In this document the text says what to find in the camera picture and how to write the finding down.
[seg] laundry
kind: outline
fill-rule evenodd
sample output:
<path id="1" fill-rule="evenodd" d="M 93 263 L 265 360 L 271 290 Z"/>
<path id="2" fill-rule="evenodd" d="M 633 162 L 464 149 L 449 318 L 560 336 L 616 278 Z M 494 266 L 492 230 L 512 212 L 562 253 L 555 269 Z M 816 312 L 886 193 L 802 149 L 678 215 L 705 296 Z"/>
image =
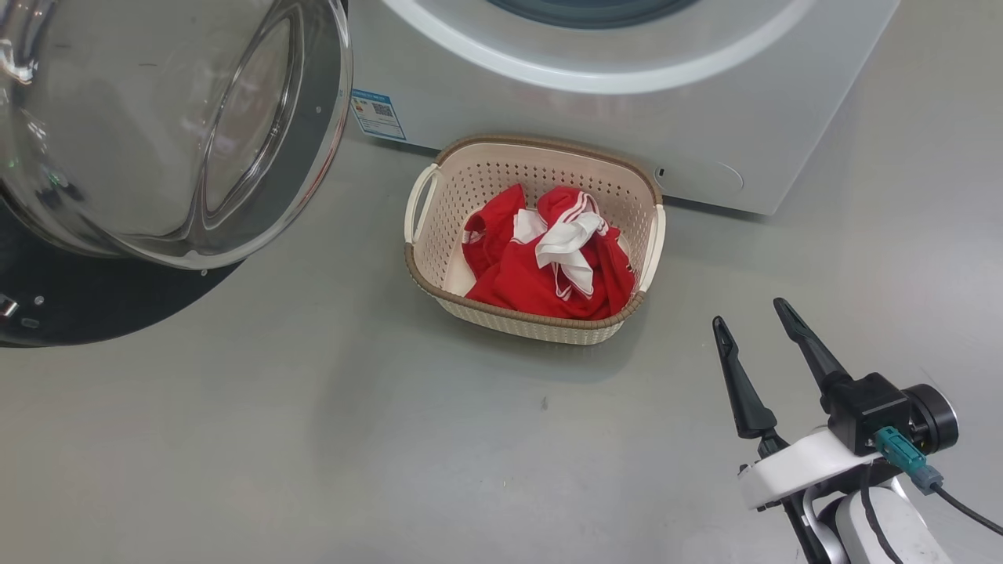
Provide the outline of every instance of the laundry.
<path id="1" fill-rule="evenodd" d="M 617 239 L 620 230 L 595 199 L 573 188 L 526 207 L 515 185 L 473 214 L 462 250 L 476 282 L 466 297 L 523 313 L 598 320 L 630 301 L 634 273 Z"/>

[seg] plastic basket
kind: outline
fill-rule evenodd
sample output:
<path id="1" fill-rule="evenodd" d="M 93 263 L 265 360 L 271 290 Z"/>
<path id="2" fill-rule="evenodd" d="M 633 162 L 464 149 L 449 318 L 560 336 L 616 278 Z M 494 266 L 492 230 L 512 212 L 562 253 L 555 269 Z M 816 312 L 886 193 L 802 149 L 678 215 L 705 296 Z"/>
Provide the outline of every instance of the plastic basket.
<path id="1" fill-rule="evenodd" d="M 595 197 L 603 217 L 620 229 L 620 244 L 637 273 L 633 297 L 620 313 L 598 321 L 560 319 L 463 297 L 473 285 L 460 246 L 463 226 L 515 184 L 523 185 L 531 208 L 556 186 Z M 569 344 L 602 342 L 637 311 L 658 268 L 664 239 L 661 195 L 636 167 L 593 150 L 525 137 L 472 137 L 445 149 L 414 183 L 404 217 L 411 277 L 446 311 L 506 333 Z"/>

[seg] brown basket rim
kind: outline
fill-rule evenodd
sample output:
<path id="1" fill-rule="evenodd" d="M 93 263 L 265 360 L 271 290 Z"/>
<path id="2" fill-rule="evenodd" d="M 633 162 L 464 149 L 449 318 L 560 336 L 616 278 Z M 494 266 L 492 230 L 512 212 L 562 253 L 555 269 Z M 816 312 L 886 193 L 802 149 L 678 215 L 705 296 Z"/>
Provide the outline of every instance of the brown basket rim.
<path id="1" fill-rule="evenodd" d="M 569 144 L 562 140 L 554 139 L 542 139 L 534 138 L 529 136 L 516 136 L 516 135 L 477 135 L 472 137 L 467 137 L 460 139 L 449 147 L 442 150 L 435 158 L 435 164 L 441 166 L 452 154 L 456 153 L 464 147 L 468 147 L 476 144 L 495 144 L 495 145 L 520 145 L 524 147 L 531 147 L 536 149 L 550 149 L 554 151 L 563 151 L 565 153 L 571 153 L 573 155 L 580 155 L 582 157 L 589 157 L 592 159 L 598 159 L 600 161 L 605 161 L 612 165 L 618 165 L 624 167 L 625 169 L 636 174 L 641 180 L 644 181 L 645 186 L 648 187 L 648 191 L 652 197 L 652 205 L 658 206 L 661 204 L 661 194 L 657 192 L 654 188 L 653 183 L 648 178 L 648 175 L 644 174 L 639 168 L 633 164 L 623 161 L 622 159 L 612 157 L 608 154 L 596 151 L 594 149 L 585 148 L 582 146 Z M 522 313 L 512 309 L 505 309 L 503 307 L 497 307 L 494 305 L 489 305 L 481 303 L 478 301 L 471 300 L 463 296 L 457 296 L 437 288 L 432 285 L 421 272 L 418 270 L 418 265 L 414 260 L 414 245 L 410 243 L 404 244 L 404 261 L 407 263 L 407 270 L 414 279 L 414 282 L 427 294 L 430 296 L 442 299 L 456 305 L 463 307 L 468 307 L 470 309 L 479 311 L 481 313 L 486 313 L 489 315 L 496 315 L 498 317 L 505 317 L 507 319 L 513 319 L 516 321 L 523 321 L 527 323 L 535 323 L 538 325 L 546 325 L 550 327 L 558 327 L 562 329 L 578 329 L 578 330 L 599 330 L 618 325 L 627 320 L 628 317 L 634 314 L 635 311 L 644 302 L 646 293 L 643 291 L 638 291 L 634 294 L 631 300 L 627 303 L 624 308 L 611 317 L 605 319 L 599 319 L 596 321 L 586 321 L 581 319 L 563 319 L 560 317 L 548 317 L 545 315 L 535 315 L 532 313 Z"/>

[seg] black cable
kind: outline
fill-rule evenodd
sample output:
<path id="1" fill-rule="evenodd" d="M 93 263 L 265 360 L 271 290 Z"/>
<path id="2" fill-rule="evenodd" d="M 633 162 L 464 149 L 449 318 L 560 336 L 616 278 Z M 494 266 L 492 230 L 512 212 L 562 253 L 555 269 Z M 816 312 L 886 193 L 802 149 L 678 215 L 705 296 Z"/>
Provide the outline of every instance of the black cable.
<path id="1" fill-rule="evenodd" d="M 868 525 L 871 525 L 871 530 L 878 537 L 878 544 L 885 551 L 885 555 L 895 564 L 903 564 L 902 559 L 899 558 L 899 555 L 892 549 L 892 545 L 889 544 L 888 537 L 885 536 L 885 531 L 881 530 L 881 524 L 878 523 L 878 515 L 875 514 L 875 506 L 871 503 L 870 464 L 864 466 L 864 472 L 861 474 L 861 502 L 864 503 L 864 514 L 868 518 Z"/>
<path id="2" fill-rule="evenodd" d="M 985 517 L 982 517 L 978 513 L 975 513 L 975 511 L 970 509 L 967 505 L 954 499 L 954 496 L 945 492 L 944 488 L 941 488 L 940 484 L 934 484 L 930 486 L 930 489 L 933 490 L 934 492 L 937 492 L 938 496 L 944 498 L 944 501 L 954 506 L 955 509 L 974 519 L 975 522 L 978 523 L 979 525 L 982 525 L 983 527 L 989 529 L 990 531 L 996 533 L 997 535 L 1003 535 L 1003 527 L 1000 527 L 999 525 L 993 523 L 992 521 L 986 519 Z"/>

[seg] qr code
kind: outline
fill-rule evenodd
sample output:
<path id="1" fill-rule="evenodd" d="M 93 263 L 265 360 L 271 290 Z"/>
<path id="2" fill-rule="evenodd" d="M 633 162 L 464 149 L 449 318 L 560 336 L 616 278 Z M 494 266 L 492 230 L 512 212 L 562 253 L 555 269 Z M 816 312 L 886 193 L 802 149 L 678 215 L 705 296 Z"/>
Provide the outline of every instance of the qr code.
<path id="1" fill-rule="evenodd" d="M 393 110 L 390 109 L 389 105 L 385 103 L 373 102 L 373 109 L 376 110 L 377 115 L 382 115 L 384 117 L 393 117 Z"/>

